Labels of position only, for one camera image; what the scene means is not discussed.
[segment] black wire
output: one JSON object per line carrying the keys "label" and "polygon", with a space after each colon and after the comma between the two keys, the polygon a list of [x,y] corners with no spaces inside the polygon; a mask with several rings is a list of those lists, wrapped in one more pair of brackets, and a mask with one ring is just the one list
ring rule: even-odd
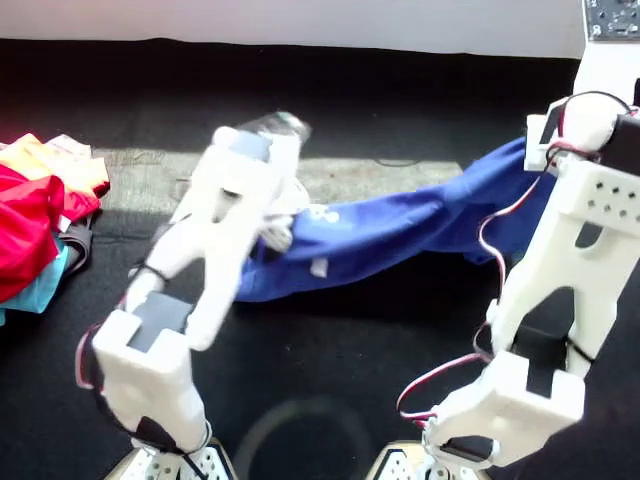
{"label": "black wire", "polygon": [[406,163],[387,163],[383,160],[380,160],[379,158],[374,158],[373,161],[376,162],[378,165],[382,165],[383,167],[390,167],[390,168],[412,167],[420,163],[420,160],[411,160]]}
{"label": "black wire", "polygon": [[189,455],[185,453],[182,456],[182,458],[184,459],[185,462],[187,462],[187,465],[191,467],[191,470],[193,470],[193,473],[195,473],[200,480],[207,480],[209,478],[209,475],[205,475],[204,473],[202,473],[202,470],[200,470],[198,466],[194,463],[194,461],[191,460],[191,457]]}
{"label": "black wire", "polygon": [[567,98],[567,101],[564,102],[564,105],[563,105],[562,109],[565,110],[567,108],[567,104],[571,100],[573,100],[574,98],[582,97],[584,95],[602,95],[604,97],[609,97],[611,100],[615,101],[618,105],[623,107],[625,109],[625,111],[627,112],[627,114],[633,113],[633,110],[631,109],[631,107],[629,106],[629,104],[627,102],[622,100],[620,97],[617,97],[613,93],[603,92],[602,90],[589,90],[588,92],[575,93],[575,94],[571,95],[569,98]]}

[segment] black floor mat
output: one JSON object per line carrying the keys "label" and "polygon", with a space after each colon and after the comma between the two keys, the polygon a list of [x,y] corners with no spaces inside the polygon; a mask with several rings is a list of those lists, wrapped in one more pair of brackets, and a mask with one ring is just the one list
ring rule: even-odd
{"label": "black floor mat", "polygon": [[[62,288],[43,316],[12,315],[0,328],[2,477],[50,480],[100,478],[130,448],[73,378],[80,336],[109,313],[128,267],[166,218],[155,208],[166,185],[150,176],[138,179],[148,180],[144,190],[131,191],[120,178],[127,172],[136,177],[140,164],[155,159],[120,157],[118,150],[200,152],[216,126],[287,108],[302,110],[316,127],[320,139],[309,148],[357,155],[357,148],[384,148],[374,136],[368,142],[353,113],[375,105],[395,109],[394,125],[407,139],[400,150],[413,151],[411,139],[433,134],[416,118],[432,108],[445,112],[458,139],[455,155],[468,163],[521,133],[527,113],[568,93],[576,67],[553,60],[164,40],[3,41],[0,53],[0,141],[26,131],[43,139],[65,132],[104,153],[114,177],[90,268]],[[350,136],[359,138],[355,146]],[[167,164],[157,167],[158,182],[166,182]],[[116,207],[127,202],[129,210]],[[201,278],[195,266],[175,282],[174,293],[197,298]],[[636,476],[639,280],[634,276],[628,286],[618,325],[593,368],[586,419],[553,438],[519,480]],[[417,439],[419,432],[395,414],[397,394],[421,372],[470,349],[496,282],[492,265],[424,254],[357,285],[235,307],[214,346],[194,355],[195,380],[216,435],[233,457],[265,412],[292,399],[322,397],[355,412],[371,447],[366,462],[387,442]],[[474,374],[473,368],[456,371],[410,406],[438,402]],[[342,480],[356,467],[354,457],[367,455],[350,448],[339,422],[303,419],[269,437],[251,478]],[[516,471],[497,477],[513,478]]]}

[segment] black strap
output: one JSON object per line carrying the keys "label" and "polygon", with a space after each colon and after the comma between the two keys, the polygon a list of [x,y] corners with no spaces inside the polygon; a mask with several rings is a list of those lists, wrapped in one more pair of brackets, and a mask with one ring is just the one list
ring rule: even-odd
{"label": "black strap", "polygon": [[133,264],[133,268],[135,270],[134,278],[142,271],[149,270],[151,273],[160,278],[165,284],[169,283],[170,279],[162,273],[160,270],[153,268],[145,263],[145,259],[141,258],[137,262]]}

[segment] electronic component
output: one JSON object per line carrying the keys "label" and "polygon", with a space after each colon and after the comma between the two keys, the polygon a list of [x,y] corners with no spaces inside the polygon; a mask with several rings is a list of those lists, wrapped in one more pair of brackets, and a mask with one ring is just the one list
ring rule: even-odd
{"label": "electronic component", "polygon": [[640,41],[638,0],[584,0],[592,41]]}

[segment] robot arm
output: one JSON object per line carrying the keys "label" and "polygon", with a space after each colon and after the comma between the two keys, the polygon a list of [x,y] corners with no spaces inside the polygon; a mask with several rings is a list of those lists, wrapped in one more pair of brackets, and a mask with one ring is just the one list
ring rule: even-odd
{"label": "robot arm", "polygon": [[[276,238],[268,221],[295,182],[308,134],[305,124],[284,113],[218,129],[170,222],[132,272],[118,308],[79,345],[78,383],[94,391],[121,429],[157,450],[140,478],[165,470],[172,479],[218,478],[221,467],[216,470],[212,459],[220,459],[207,447],[212,432],[193,384],[190,351],[214,341],[265,228],[271,241],[285,248],[290,242],[287,232]],[[162,293],[197,258],[205,261],[205,285],[195,306]],[[95,375],[91,381],[83,375],[89,342],[101,385]]]}
{"label": "robot arm", "polygon": [[[611,100],[602,92],[570,97],[552,105],[538,129],[551,125],[551,135],[529,132],[525,166],[554,173],[556,185],[524,258],[488,309],[493,357],[475,382],[449,394],[424,423],[431,461],[455,478],[509,465],[582,418],[584,377],[640,257],[640,167],[633,161],[640,121],[633,109],[621,107],[624,102]],[[552,113],[558,105],[562,137]],[[546,155],[558,146],[563,154]],[[552,162],[541,167],[545,158]],[[601,231],[592,245],[580,247],[586,224]],[[563,289],[574,305],[568,322],[557,319],[566,331],[533,328],[536,307]]]}

